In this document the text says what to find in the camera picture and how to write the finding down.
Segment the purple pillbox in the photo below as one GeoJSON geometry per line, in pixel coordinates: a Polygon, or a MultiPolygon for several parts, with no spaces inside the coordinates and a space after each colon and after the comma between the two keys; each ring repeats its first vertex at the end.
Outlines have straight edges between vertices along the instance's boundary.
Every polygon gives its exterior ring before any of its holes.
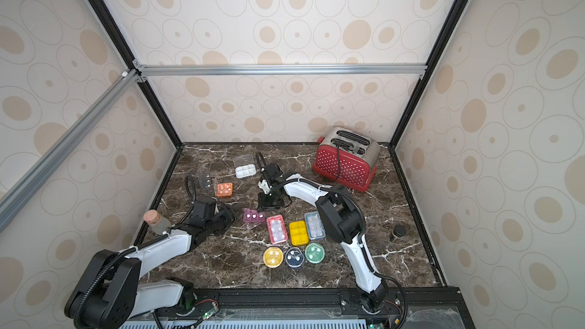
{"type": "Polygon", "coordinates": [[[242,210],[242,220],[247,224],[264,222],[266,220],[266,216],[263,212],[244,208],[242,210]]]}

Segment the red pillbox clear lid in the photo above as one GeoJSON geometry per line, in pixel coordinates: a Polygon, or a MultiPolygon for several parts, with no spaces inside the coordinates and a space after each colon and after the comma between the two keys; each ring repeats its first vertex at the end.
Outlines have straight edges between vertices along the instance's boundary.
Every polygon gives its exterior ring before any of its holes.
{"type": "Polygon", "coordinates": [[[288,233],[282,215],[268,217],[266,222],[272,245],[278,245],[288,240],[288,233]]]}

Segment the white pillbox with amber lid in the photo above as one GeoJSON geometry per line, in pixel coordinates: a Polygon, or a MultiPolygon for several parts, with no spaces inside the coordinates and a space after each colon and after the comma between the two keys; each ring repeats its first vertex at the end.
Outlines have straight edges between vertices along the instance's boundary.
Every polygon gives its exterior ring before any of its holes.
{"type": "Polygon", "coordinates": [[[310,242],[306,222],[304,220],[291,222],[289,224],[289,232],[292,246],[305,246],[310,242]]]}

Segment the teal rectangular pillbox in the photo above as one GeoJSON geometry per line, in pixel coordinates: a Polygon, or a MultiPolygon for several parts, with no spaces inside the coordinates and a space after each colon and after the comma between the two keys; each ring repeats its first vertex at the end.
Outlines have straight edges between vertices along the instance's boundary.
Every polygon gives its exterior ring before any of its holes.
{"type": "Polygon", "coordinates": [[[306,213],[305,222],[310,241],[320,240],[326,237],[319,212],[306,213]]]}

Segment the yellow round pillbox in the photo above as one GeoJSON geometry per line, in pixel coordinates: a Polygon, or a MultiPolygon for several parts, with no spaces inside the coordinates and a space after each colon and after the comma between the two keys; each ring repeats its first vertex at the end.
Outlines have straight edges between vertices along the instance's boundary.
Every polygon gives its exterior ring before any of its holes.
{"type": "Polygon", "coordinates": [[[271,269],[278,268],[283,260],[283,251],[278,247],[269,247],[263,253],[263,262],[271,269]]]}

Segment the dark blue round pillbox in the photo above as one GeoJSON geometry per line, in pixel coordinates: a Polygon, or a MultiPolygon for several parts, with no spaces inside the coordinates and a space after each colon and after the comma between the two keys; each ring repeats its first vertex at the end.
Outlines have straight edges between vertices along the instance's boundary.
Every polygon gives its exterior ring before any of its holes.
{"type": "Polygon", "coordinates": [[[290,268],[301,268],[305,262],[305,255],[299,248],[292,247],[289,248],[284,254],[284,261],[290,268]]]}

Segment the green round pillbox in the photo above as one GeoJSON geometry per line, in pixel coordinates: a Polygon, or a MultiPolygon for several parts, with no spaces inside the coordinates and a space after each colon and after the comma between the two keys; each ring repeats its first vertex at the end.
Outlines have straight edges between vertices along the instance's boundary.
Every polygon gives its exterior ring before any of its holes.
{"type": "Polygon", "coordinates": [[[322,245],[312,242],[306,246],[305,256],[309,263],[319,264],[324,260],[325,250],[322,245]]]}

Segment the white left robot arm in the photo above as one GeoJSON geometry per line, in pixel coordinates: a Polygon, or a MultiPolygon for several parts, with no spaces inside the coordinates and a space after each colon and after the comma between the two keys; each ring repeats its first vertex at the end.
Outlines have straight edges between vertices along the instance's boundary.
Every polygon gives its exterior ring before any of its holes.
{"type": "Polygon", "coordinates": [[[163,263],[198,248],[209,236],[225,234],[236,221],[231,207],[198,197],[191,180],[185,179],[190,209],[178,224],[150,242],[93,256],[64,307],[75,327],[119,328],[130,318],[163,308],[180,316],[193,313],[198,305],[193,283],[177,278],[140,282],[163,263]]]}

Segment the white pillbox clear lid rear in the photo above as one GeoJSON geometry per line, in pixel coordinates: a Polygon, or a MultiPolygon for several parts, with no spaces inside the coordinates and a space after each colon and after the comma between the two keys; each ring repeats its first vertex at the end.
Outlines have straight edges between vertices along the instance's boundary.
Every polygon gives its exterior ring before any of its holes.
{"type": "Polygon", "coordinates": [[[252,154],[239,155],[233,158],[236,178],[249,178],[257,173],[254,156],[252,154]]]}

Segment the orange pillbox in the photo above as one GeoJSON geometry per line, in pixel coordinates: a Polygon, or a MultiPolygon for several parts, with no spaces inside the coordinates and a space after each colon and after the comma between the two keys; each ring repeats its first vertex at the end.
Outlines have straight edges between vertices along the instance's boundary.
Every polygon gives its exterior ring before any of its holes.
{"type": "Polygon", "coordinates": [[[216,185],[216,196],[227,197],[233,195],[233,183],[221,183],[216,185]]]}

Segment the red and silver toaster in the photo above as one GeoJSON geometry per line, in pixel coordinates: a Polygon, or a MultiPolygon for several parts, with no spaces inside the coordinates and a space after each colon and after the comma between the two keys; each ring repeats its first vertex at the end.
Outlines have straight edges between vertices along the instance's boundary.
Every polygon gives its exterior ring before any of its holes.
{"type": "Polygon", "coordinates": [[[381,146],[343,127],[333,127],[318,140],[313,170],[335,183],[364,192],[376,173],[381,146]]]}

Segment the small black cap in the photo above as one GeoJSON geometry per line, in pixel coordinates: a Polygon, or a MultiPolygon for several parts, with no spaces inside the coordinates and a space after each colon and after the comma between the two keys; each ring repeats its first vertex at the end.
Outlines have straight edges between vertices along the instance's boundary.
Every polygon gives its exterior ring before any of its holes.
{"type": "Polygon", "coordinates": [[[401,239],[408,233],[407,228],[404,225],[396,225],[392,230],[392,240],[401,239]]]}

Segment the aluminium frame crossbar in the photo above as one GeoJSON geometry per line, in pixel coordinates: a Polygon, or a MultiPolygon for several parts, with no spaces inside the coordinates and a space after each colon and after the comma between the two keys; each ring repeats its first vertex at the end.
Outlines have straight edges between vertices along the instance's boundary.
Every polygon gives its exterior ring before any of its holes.
{"type": "Polygon", "coordinates": [[[143,65],[133,71],[139,76],[170,78],[229,78],[277,76],[355,76],[416,75],[422,76],[427,66],[422,63],[379,64],[283,64],[283,65],[143,65]]]}

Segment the aluminium frame side bar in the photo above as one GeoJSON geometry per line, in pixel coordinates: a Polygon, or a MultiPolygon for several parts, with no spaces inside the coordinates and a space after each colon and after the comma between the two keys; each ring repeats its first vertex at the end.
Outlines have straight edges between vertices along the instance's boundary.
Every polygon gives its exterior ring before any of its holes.
{"type": "Polygon", "coordinates": [[[92,131],[129,85],[136,83],[138,72],[131,69],[88,108],[76,123],[57,140],[50,150],[9,190],[1,200],[1,229],[4,230],[36,192],[47,182],[79,143],[92,131]]]}

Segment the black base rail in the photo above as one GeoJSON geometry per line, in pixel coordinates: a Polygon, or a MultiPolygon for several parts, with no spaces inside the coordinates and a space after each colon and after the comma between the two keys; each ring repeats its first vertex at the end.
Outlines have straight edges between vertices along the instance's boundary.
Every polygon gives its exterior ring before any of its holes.
{"type": "Polygon", "coordinates": [[[181,317],[172,309],[129,319],[125,328],[181,328],[213,304],[218,312],[201,328],[473,328],[461,292],[452,287],[390,289],[379,311],[365,311],[356,289],[198,289],[196,308],[181,317]]]}

